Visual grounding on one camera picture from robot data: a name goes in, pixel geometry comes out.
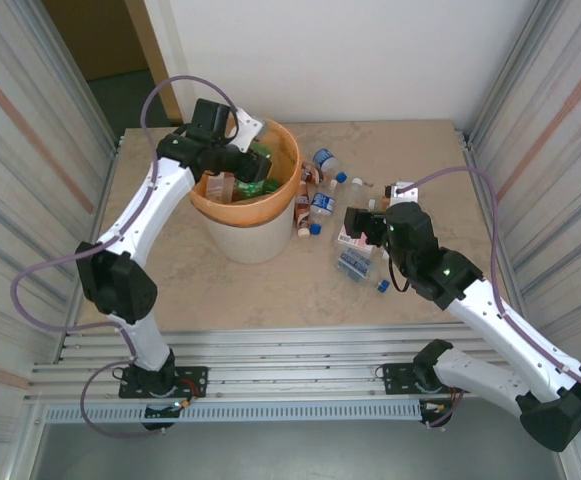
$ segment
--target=wire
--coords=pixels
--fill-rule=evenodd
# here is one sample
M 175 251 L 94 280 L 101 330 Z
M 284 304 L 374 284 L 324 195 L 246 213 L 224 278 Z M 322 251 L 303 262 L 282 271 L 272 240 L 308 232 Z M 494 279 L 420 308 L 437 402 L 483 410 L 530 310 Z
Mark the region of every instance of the wire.
M 406 278 L 406 283 L 403 285 L 403 288 L 399 288 L 399 285 L 397 285 L 397 280 L 394 277 L 392 257 L 388 257 L 388 270 L 390 270 L 390 278 L 392 279 L 392 284 L 394 285 L 394 288 L 397 289 L 397 292 L 405 293 L 408 290 L 408 287 L 410 286 L 410 280 Z
M 499 290 L 499 281 L 497 280 L 497 245 L 499 239 L 499 205 L 497 203 L 497 197 L 494 190 L 494 185 L 490 180 L 490 177 L 485 172 L 482 172 L 478 168 L 473 167 L 450 167 L 439 170 L 421 180 L 408 185 L 405 188 L 397 189 L 397 193 L 405 193 L 413 188 L 418 188 L 419 186 L 428 183 L 431 180 L 439 178 L 443 175 L 455 172 L 469 172 L 481 177 L 486 186 L 488 187 L 488 192 L 490 193 L 490 204 L 492 205 L 492 248 L 490 250 L 490 277 L 492 282 L 492 294 L 494 296 L 494 302 L 499 310 L 499 314 L 505 320 L 505 322 L 521 337 L 523 338 L 532 348 L 534 348 L 538 353 L 543 355 L 550 363 L 559 369 L 559 371 L 565 373 L 573 380 L 581 384 L 581 376 L 570 370 L 565 364 L 561 363 L 559 360 L 554 358 L 550 352 L 539 345 L 530 335 L 528 335 L 517 323 L 507 314 L 503 306 L 503 301 L 501 300 L 501 292 Z M 463 397 L 461 394 L 457 400 L 457 404 Z
M 117 376 L 115 375 L 115 373 L 116 373 L 116 372 L 118 372 L 118 371 L 121 371 L 121 372 L 122 372 L 120 377 L 117 377 Z M 115 369 L 112 371 L 112 376 L 113 376 L 114 378 L 116 378 L 117 380 L 123 380 L 123 368 L 115 368 Z
M 104 437 L 108 437 L 108 438 L 117 438 L 117 439 L 127 440 L 129 438 L 151 437 L 153 435 L 161 433 L 163 431 L 162 429 L 151 430 L 151 431 L 147 431 L 147 432 L 129 432 L 129 433 L 111 432 L 111 431 L 105 430 L 105 429 L 101 428 L 100 426 L 98 426 L 97 424 L 93 423 L 92 420 L 90 420 L 90 417 L 88 417 L 88 414 L 86 412 L 86 394 L 88 392 L 88 387 L 90 386 L 90 384 L 92 384 L 94 379 L 97 378 L 101 373 L 105 372 L 106 370 L 108 370 L 110 368 L 119 367 L 121 365 L 131 365 L 131 362 L 127 361 L 127 360 L 120 360 L 117 362 L 109 363 L 109 364 L 104 365 L 103 367 L 99 368 L 98 370 L 96 370 L 90 376 L 90 378 L 88 378 L 85 385 L 83 386 L 83 390 L 81 390 L 81 397 L 79 399 L 79 410 L 81 410 L 81 416 L 83 417 L 83 421 L 86 422 L 86 425 L 88 425 L 92 430 L 94 430 L 95 432 L 103 435 Z
M 199 396 L 199 388 L 197 387 L 197 384 L 194 383 L 189 378 L 179 378 L 179 379 L 177 379 L 177 383 L 186 383 L 186 384 L 188 384 L 188 386 L 190 387 L 190 393 L 192 394 L 192 396 L 193 397 L 198 397 Z
M 377 372 L 379 371 L 380 368 L 382 368 L 383 365 L 379 365 L 377 368 L 374 369 L 374 377 L 378 378 L 379 380 L 385 380 L 385 377 L 380 377 L 379 375 L 377 375 Z
M 166 78 L 165 80 L 161 81 L 156 87 L 154 87 L 154 89 L 146 97 L 146 99 L 143 103 L 143 106 L 141 107 L 141 115 L 139 116 L 139 124 L 141 125 L 141 130 L 143 130 L 143 133 L 145 134 L 145 136 L 148 140 L 148 144 L 150 145 L 150 149 L 152 151 L 152 169 L 151 169 L 152 173 L 151 173 L 151 177 L 150 177 L 151 184 L 155 184 L 157 181 L 157 178 L 158 178 L 159 157 L 157 155 L 157 146 L 154 142 L 154 139 L 152 138 L 152 135 L 150 134 L 150 130 L 148 130 L 148 127 L 146 126 L 146 115 L 148 113 L 148 108 L 152 104 L 152 101 L 157 96 L 157 94 L 161 91 L 161 89 L 163 87 L 165 87 L 166 85 L 170 85 L 171 83 L 179 81 L 179 80 L 191 80 L 191 81 L 206 85 L 206 86 L 212 88 L 213 90 L 215 90 L 226 101 L 226 103 L 228 103 L 228 105 L 230 106 L 230 110 L 232 112 L 232 115 L 235 118 L 237 132 L 239 129 L 239 122 L 237 120 L 237 107 L 234 104 L 234 102 L 225 94 L 225 92 L 223 90 L 221 90 L 217 85 L 213 84 L 212 82 L 209 82 L 208 80 L 205 80 L 205 79 L 200 78 L 200 77 L 195 77 L 193 75 L 176 75 L 174 77 Z M 137 356 L 137 351 L 136 351 L 134 344 L 132 343 L 130 336 L 125 331 L 124 326 L 122 324 L 117 324 L 116 322 L 113 322 L 113 321 L 97 322 L 97 323 L 91 323 L 89 325 L 76 325 L 76 326 L 72 326 L 72 327 L 68 327 L 68 326 L 59 327 L 56 325 L 51 325 L 49 323 L 42 322 L 41 320 L 38 320 L 37 318 L 33 317 L 25 309 L 25 307 L 21 303 L 21 299 L 19 298 L 19 291 L 18 291 L 19 283 L 21 282 L 21 280 L 32 275 L 34 272 L 36 272 L 38 270 L 42 270 L 42 269 L 50 268 L 50 267 L 56 267 L 58 265 L 63 265 L 64 263 L 73 262 L 76 260 L 81 260 L 83 258 L 88 258 L 96 253 L 102 252 L 103 250 L 105 250 L 108 247 L 110 247 L 111 245 L 113 245 L 119 239 L 123 238 L 123 235 L 125 234 L 125 232 L 128 231 L 128 229 L 132 226 L 134 221 L 139 217 L 141 212 L 143 212 L 143 210 L 146 208 L 146 205 L 148 204 L 148 201 L 150 200 L 150 197 L 152 196 L 153 192 L 154 192 L 154 189 L 151 186 L 146 189 L 146 192 L 145 192 L 143 198 L 141 199 L 141 202 L 137 206 L 137 209 L 132 213 L 132 215 L 130 215 L 130 218 L 128 218 L 128 220 L 121 226 L 121 228 L 119 228 L 117 234 L 114 235 L 107 242 L 104 242 L 101 245 L 97 245 L 97 246 L 95 246 L 89 250 L 86 250 L 84 252 L 81 252 L 81 253 L 77 253 L 74 255 L 66 255 L 64 257 L 56 258 L 54 260 L 49 260 L 46 262 L 41 262 L 41 263 L 38 263 L 36 265 L 32 265 L 30 267 L 27 267 L 23 271 L 19 272 L 14 277 L 14 279 L 12 280 L 12 283 L 10 284 L 10 299 L 12 300 L 12 304 L 14 305 L 15 310 L 23 318 L 25 318 L 28 322 L 30 322 L 32 325 L 34 325 L 37 328 L 40 328 L 42 330 L 49 330 L 51 332 L 59 332 L 59 333 L 81 332 L 81 331 L 87 330 L 89 328 L 98 328 L 98 327 L 114 327 L 114 328 L 119 329 L 119 333 L 121 334 L 121 336 L 125 340 L 126 344 L 128 345 L 128 349 L 130 350 L 130 361 L 113 362 L 113 363 L 110 363 L 110 364 L 100 368 L 99 370 L 95 371 L 92 374 L 92 376 L 88 379 L 88 381 L 85 383 L 85 385 L 83 386 L 83 390 L 81 391 L 81 398 L 79 400 L 79 408 L 81 410 L 81 415 L 83 416 L 83 420 L 86 422 L 86 424 L 90 428 L 95 430 L 97 433 L 100 433 L 101 435 L 104 435 L 106 437 L 111 437 L 111 438 L 138 438 L 138 437 L 143 437 L 143 436 L 151 436 L 155 432 L 156 433 L 159 432 L 159 430 L 155 430 L 155 431 L 151 431 L 151 432 L 142 432 L 142 433 L 108 432 L 108 431 L 98 427 L 97 425 L 95 425 L 88 418 L 88 415 L 86 413 L 86 409 L 85 409 L 86 393 L 87 393 L 88 387 L 90 386 L 92 381 L 97 377 L 97 375 L 99 375 L 101 372 L 107 370 L 108 368 L 112 368 L 112 367 L 119 366 L 119 365 L 130 365 L 131 362 L 133 362 L 135 360 L 135 358 Z
M 457 409 L 457 407 L 459 406 L 459 403 L 461 402 L 461 399 L 463 398 L 463 391 L 459 394 L 459 396 L 456 398 L 456 400 L 454 402 L 452 402 L 452 405 L 450 406 L 450 408 L 448 409 L 448 411 L 446 413 L 444 413 L 440 418 L 437 418 L 434 422 L 430 422 L 428 423 L 429 427 L 436 427 L 437 425 L 439 425 L 440 423 L 442 423 L 446 418 L 448 418 L 450 415 L 452 415 L 454 413 L 454 411 Z

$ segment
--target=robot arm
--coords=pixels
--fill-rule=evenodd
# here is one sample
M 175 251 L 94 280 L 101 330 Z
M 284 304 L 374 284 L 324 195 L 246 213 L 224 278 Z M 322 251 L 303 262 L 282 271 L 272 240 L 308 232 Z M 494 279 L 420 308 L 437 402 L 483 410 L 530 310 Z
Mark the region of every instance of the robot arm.
M 153 165 L 121 216 L 97 243 L 117 237 L 120 225 L 139 208 L 145 189 L 152 189 L 132 228 L 106 250 L 77 261 L 85 297 L 129 334 L 136 350 L 133 362 L 139 383 L 147 394 L 167 394 L 174 382 L 174 355 L 155 320 L 157 286 L 144 271 L 159 232 L 204 172 L 231 172 L 251 183 L 265 179 L 270 170 L 268 159 L 249 152 L 265 123 L 237 109 L 238 128 L 226 139 L 229 113 L 225 105 L 198 100 L 192 122 L 159 143 L 156 181 L 152 181 Z M 92 247 L 82 242 L 77 253 Z
M 423 298 L 467 323 L 506 359 L 512 371 L 476 360 L 443 340 L 414 359 L 417 380 L 428 391 L 442 385 L 474 392 L 520 418 L 545 447 L 563 451 L 581 430 L 581 385 L 517 333 L 499 313 L 492 284 L 459 252 L 439 247 L 430 217 L 413 201 L 385 213 L 349 208 L 348 235 L 381 246 Z M 559 350 L 509 305 L 505 312 L 520 330 L 565 368 L 581 375 L 581 362 Z

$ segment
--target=marble tabletop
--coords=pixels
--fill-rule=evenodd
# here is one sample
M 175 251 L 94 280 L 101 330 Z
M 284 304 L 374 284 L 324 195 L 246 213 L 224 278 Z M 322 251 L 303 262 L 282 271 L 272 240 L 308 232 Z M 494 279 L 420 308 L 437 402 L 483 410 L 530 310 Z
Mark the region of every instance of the marble tabletop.
M 347 165 L 350 176 L 374 183 L 376 195 L 388 183 L 415 181 L 442 168 L 465 165 L 450 121 L 286 126 L 305 159 L 328 148 Z M 157 128 L 152 133 L 159 139 L 170 131 Z M 149 163 L 141 130 L 127 130 L 104 229 L 133 196 Z M 419 203 L 432 217 L 440 245 L 461 251 L 488 272 L 490 241 L 468 174 L 454 173 L 423 186 Z M 319 237 L 299 239 L 293 234 L 286 249 L 271 261 L 241 265 L 221 254 L 200 214 L 184 199 L 155 242 L 146 266 L 159 289 L 160 327 L 177 331 L 455 321 L 413 291 L 402 294 L 391 286 L 380 294 L 345 277 L 334 266 L 333 234 L 333 222 Z M 83 303 L 79 323 L 102 319 L 92 304 Z

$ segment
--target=metal wall panel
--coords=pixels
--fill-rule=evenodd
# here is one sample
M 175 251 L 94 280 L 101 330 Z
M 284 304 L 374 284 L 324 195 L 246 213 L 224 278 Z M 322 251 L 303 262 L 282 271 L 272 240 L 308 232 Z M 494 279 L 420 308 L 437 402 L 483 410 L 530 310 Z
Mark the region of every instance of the metal wall panel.
M 470 138 L 528 320 L 581 359 L 581 0 L 551 7 Z
M 89 238 L 115 155 L 111 131 L 34 0 L 0 1 L 0 470 L 34 362 L 60 338 L 15 312 L 9 283 L 25 266 Z M 37 318 L 66 322 L 76 267 L 20 285 Z

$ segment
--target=orange item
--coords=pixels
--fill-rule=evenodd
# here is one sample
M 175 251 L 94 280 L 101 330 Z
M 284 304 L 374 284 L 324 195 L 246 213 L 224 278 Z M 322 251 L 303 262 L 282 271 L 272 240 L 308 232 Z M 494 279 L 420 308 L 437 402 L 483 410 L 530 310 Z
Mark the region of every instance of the orange item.
M 268 178 L 274 179 L 281 187 L 260 201 L 250 204 L 223 205 L 205 198 L 208 176 L 188 194 L 192 204 L 210 219 L 236 227 L 251 227 L 266 223 L 283 212 L 294 200 L 301 180 L 301 151 L 294 136 L 277 122 L 266 120 L 268 130 L 259 143 L 271 151 L 272 167 Z
M 304 162 L 301 164 L 301 180 L 310 185 L 319 185 L 325 180 L 325 175 L 314 165 Z
M 294 221 L 297 222 L 299 238 L 310 236 L 310 196 L 308 185 L 301 180 L 294 200 Z

